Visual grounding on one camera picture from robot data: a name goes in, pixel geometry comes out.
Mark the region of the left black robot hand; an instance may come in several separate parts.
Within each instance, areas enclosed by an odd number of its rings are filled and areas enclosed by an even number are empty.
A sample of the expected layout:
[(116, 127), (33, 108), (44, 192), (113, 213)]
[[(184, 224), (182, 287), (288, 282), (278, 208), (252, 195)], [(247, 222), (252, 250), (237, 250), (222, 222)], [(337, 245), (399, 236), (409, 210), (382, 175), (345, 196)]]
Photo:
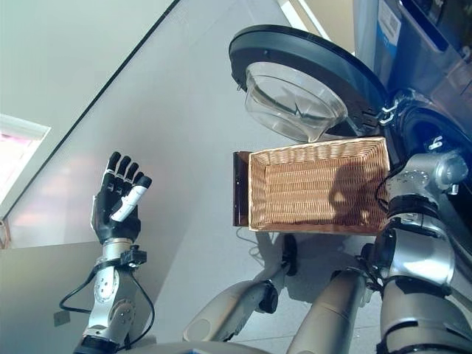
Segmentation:
[(136, 241), (141, 232), (138, 203), (151, 184), (130, 156), (110, 155), (91, 209), (91, 227), (101, 244), (114, 238)]

